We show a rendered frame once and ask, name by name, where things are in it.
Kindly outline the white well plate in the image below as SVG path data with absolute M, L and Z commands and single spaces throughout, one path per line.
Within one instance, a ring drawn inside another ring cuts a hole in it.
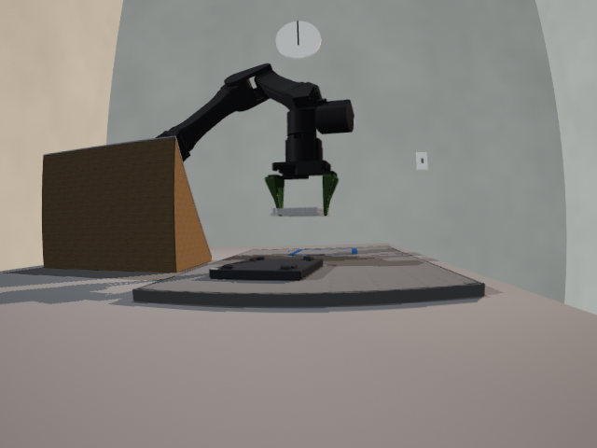
M 322 207 L 287 207 L 272 208 L 271 217 L 331 217 L 329 209 L 327 216 Z

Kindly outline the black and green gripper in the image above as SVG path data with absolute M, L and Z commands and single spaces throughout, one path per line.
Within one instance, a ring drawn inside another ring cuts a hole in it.
M 279 170 L 283 176 L 268 175 L 265 177 L 276 208 L 284 208 L 286 179 L 309 179 L 309 175 L 322 175 L 323 206 L 324 214 L 327 216 L 331 197 L 339 182 L 337 174 L 331 171 L 331 165 L 327 161 L 317 160 L 316 135 L 303 133 L 302 138 L 297 138 L 295 134 L 292 134 L 287 137 L 287 140 L 287 162 L 272 163 L 272 170 Z

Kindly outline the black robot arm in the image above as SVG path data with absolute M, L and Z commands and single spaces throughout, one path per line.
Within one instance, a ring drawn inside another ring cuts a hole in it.
M 249 80 L 251 77 L 255 77 L 257 88 L 253 89 Z M 302 138 L 303 133 L 316 135 L 316 129 L 321 134 L 351 133 L 354 129 L 351 100 L 328 102 L 322 99 L 317 85 L 281 77 L 272 71 L 270 63 L 233 74 L 224 83 L 206 105 L 156 137 L 176 135 L 183 162 L 197 142 L 223 118 L 235 111 L 251 109 L 270 98 L 289 109 L 287 136 L 295 134 L 297 138 Z

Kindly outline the blue tape rectangle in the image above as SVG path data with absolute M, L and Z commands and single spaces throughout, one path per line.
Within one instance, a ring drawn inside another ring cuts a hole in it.
M 335 249 L 349 249 L 349 248 L 335 248 Z M 310 250 L 310 249 L 299 249 L 287 256 L 309 256 L 309 255 L 295 255 L 297 254 L 299 251 L 301 250 Z M 356 254 L 357 253 L 357 249 L 356 248 L 352 248 L 352 254 Z M 350 255 L 350 254 L 328 254 L 328 255 Z

